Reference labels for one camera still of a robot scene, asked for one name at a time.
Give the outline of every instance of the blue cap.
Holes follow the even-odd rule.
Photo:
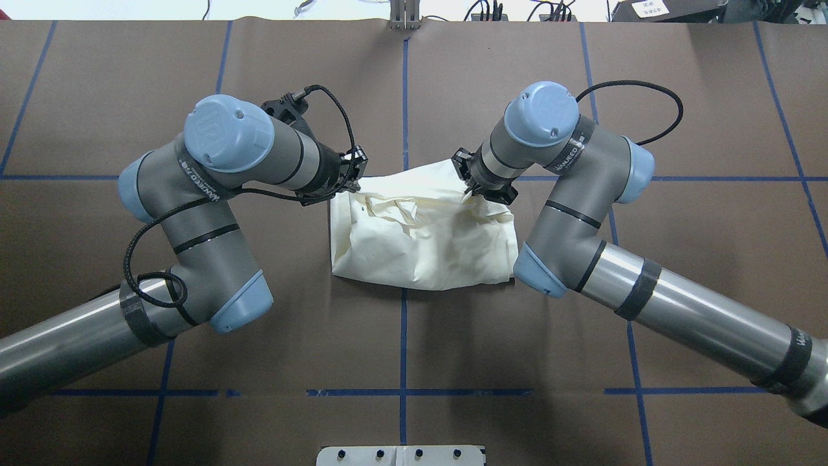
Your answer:
[[[541,81],[527,87],[506,107],[503,123],[519,143],[546,148],[567,140],[579,115],[578,103],[566,87]]]
[[[149,223],[152,221],[152,216],[144,208],[141,203],[141,197],[138,195],[138,169],[141,167],[141,162],[144,158],[152,153],[152,151],[143,154],[138,160],[129,164],[121,172],[118,177],[118,195],[121,197],[123,206],[127,208],[138,220]]]
[[[523,243],[514,266],[515,277],[543,294],[560,298],[566,286],[535,255],[528,244]]]
[[[259,270],[244,286],[230,298],[209,320],[218,333],[230,333],[257,318],[273,305],[273,295]]]
[[[184,144],[216,172],[255,167],[273,147],[276,130],[264,110],[229,95],[204,97],[184,122]]]
[[[627,186],[624,187],[621,197],[616,200],[619,204],[628,204],[638,199],[644,188],[650,184],[652,174],[656,171],[656,159],[650,151],[639,146],[624,136],[629,144],[629,176]]]

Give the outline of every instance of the white bracket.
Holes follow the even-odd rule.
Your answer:
[[[486,466],[486,448],[475,445],[325,447],[316,466]]]
[[[420,0],[391,0],[392,29],[420,28]]]

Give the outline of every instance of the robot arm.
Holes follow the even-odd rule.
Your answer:
[[[359,146],[336,153],[313,137],[301,114],[314,89],[323,88],[311,86],[263,109],[228,95],[207,97],[187,117],[184,133],[123,171],[118,193],[138,220],[154,222],[181,209],[161,227],[178,259],[168,273],[185,290],[148,274],[139,277],[139,294],[124,282],[0,340],[0,415],[196,325],[210,322],[227,333],[272,306],[226,201],[249,181],[293,190],[303,205],[323,201],[358,190],[367,163]]]
[[[533,163],[560,175],[522,246],[515,276],[559,298],[567,289],[611,308],[785,396],[828,428],[828,342],[780,323],[597,237],[614,202],[647,186],[652,155],[579,115],[561,85],[539,82],[506,108],[475,153],[452,158],[469,190],[511,203]]]

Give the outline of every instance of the white paper label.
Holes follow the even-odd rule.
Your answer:
[[[633,9],[638,17],[659,17],[670,12],[663,0],[647,0],[646,2],[633,3]]]

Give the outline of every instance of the folded fabric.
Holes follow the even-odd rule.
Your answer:
[[[431,290],[512,277],[518,257],[512,212],[466,196],[450,160],[359,184],[359,192],[330,202],[334,275]]]

